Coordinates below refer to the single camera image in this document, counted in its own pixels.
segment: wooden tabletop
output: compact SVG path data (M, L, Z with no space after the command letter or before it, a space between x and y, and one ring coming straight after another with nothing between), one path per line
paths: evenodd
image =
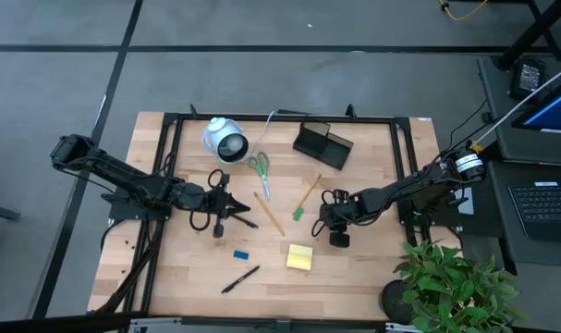
M132 134L127 162L150 172L159 139L163 113L139 113ZM420 167L438 153L433 123L429 118L411 118L411 133ZM203 315L217 317L295 318L339 320L386 320L378 305L378 295L389 281L404 254L404 229L393 205L368 227L348 228L350 247L339 249L328 242L324 230L314 239L311 226L318 218L323 190L350 192L383 187L396 180L390 132L380 124L331 124L331 132L354 142L341 171L292 149L299 132L297 122L271 122L255 151L265 151L270 159L270 210L282 225L282 236L253 196L263 197L262 182L256 171L245 164L223 165L201 147L205 121L184 121L177 177L208 188L207 177L216 168L231 175L228 191L251 207L241 214L257 223L257 229L229 218L225 235L215 239L211 226L197 232L189 226L189 213L175 210L165 224L152 291L152 315ZM254 142L263 122L240 122L245 136ZM404 165L409 172L405 141L400 133ZM321 173L323 177L303 205L300 221L291 212L302 195ZM196 224L204 216L195 217ZM139 232L138 221L128 221L108 235L93 286L89 309L101 306L129 271L133 245ZM457 238L445 228L431 228L434 240L460 247ZM313 248L311 271L287 268L290 244ZM233 252L250 255L249 260L233 257ZM227 294L221 290L256 265L261 268ZM139 308L143 277L136 292Z

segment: computer screen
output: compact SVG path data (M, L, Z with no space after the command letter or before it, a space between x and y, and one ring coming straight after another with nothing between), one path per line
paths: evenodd
M515 127L561 133L561 86L513 122Z

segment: green scissors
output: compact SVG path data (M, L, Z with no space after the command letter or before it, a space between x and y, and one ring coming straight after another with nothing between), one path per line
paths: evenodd
M247 165L256 169L258 174L260 174L265 199L270 201L270 184L268 183L268 167L270 167L270 160L268 159L268 155L264 152L259 152L256 157L250 156L250 158L247 159Z

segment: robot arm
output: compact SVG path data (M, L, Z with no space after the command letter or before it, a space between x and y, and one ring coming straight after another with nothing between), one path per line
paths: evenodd
M205 191L202 186L184 179L164 177L159 172L146 174L97 148L90 138L75 134L60 138L50 157L54 168L61 171L87 170L125 190L128 193L126 200L147 210L159 211L174 206L191 212L216 214L217 222L220 218L250 210L226 192L229 175L222 170L217 169L211 174L209 183L214 173L219 172L221 178L216 185L211 184L211 190ZM121 200L114 194L104 194L102 197L108 202ZM191 218L190 223L198 230L207 227L196 228ZM217 223L214 236L222 235L223 226Z
M485 177L482 160L469 149L442 152L428 166L381 189L370 188L349 194L334 190L333 203L323 198L319 219L311 234L316 237L323 227L331 231L330 243L337 247L349 246L348 225L369 226L392 203L411 198L418 211L436 205L451 191L468 187ZM315 231L318 223L321 228Z

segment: blue eraser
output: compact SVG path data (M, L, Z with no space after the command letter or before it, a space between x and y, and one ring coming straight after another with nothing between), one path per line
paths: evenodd
M233 256L239 259L245 259L247 260L247 258L250 257L249 253L243 253L241 251L235 251L235 253L233 253Z

